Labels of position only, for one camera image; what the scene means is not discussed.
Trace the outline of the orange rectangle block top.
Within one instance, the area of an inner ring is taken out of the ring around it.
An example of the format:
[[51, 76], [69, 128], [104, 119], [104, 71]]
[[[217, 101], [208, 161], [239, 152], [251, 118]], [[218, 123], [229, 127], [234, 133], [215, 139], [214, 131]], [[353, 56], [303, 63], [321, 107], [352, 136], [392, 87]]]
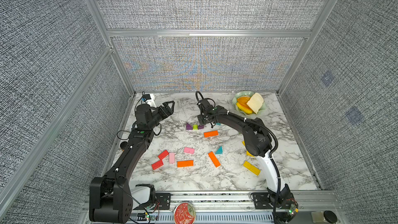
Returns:
[[205, 132], [204, 133], [204, 137], [205, 138], [211, 138], [211, 137], [215, 137], [215, 136], [218, 136], [218, 135], [219, 135], [219, 132], [217, 130], [209, 131], [209, 132]]

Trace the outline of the orange rectangle block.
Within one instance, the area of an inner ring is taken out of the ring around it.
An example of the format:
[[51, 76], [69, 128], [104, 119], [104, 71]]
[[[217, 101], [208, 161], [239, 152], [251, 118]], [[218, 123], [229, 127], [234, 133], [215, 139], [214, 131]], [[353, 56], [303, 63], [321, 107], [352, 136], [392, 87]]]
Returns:
[[218, 136], [218, 135], [219, 135], [219, 132], [217, 130], [209, 131], [209, 132], [205, 132], [204, 133], [204, 137], [205, 138], [211, 138], [211, 137], [215, 137], [215, 136]]
[[177, 167], [178, 168], [185, 168], [185, 167], [193, 167], [194, 161], [193, 160], [186, 160], [186, 161], [178, 161]]

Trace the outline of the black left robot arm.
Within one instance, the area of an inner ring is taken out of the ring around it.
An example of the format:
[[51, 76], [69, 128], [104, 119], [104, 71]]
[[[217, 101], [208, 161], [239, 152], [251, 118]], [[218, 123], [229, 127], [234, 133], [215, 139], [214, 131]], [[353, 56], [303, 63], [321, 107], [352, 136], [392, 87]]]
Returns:
[[154, 128], [174, 113], [174, 101], [164, 102], [159, 107], [141, 104], [135, 109], [136, 121], [127, 143], [116, 163], [90, 184], [89, 219], [91, 222], [125, 224], [133, 210], [147, 212], [146, 207], [155, 202], [153, 185], [139, 185], [139, 190], [149, 190], [147, 201], [134, 197], [129, 187], [131, 175], [142, 155], [157, 135]]

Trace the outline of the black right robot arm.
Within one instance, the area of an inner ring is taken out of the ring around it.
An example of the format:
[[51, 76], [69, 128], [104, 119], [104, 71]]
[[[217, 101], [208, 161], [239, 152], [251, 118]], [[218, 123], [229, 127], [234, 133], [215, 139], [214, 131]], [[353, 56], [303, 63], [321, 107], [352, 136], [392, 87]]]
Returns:
[[278, 148], [278, 140], [263, 121], [260, 118], [244, 118], [220, 105], [212, 105], [213, 100], [203, 97], [200, 91], [195, 92], [195, 97], [200, 109], [198, 120], [201, 125], [220, 123], [243, 135], [246, 150], [256, 157], [261, 172], [264, 173], [273, 206], [279, 208], [289, 202], [295, 203], [294, 196], [282, 179], [273, 157], [273, 153]]

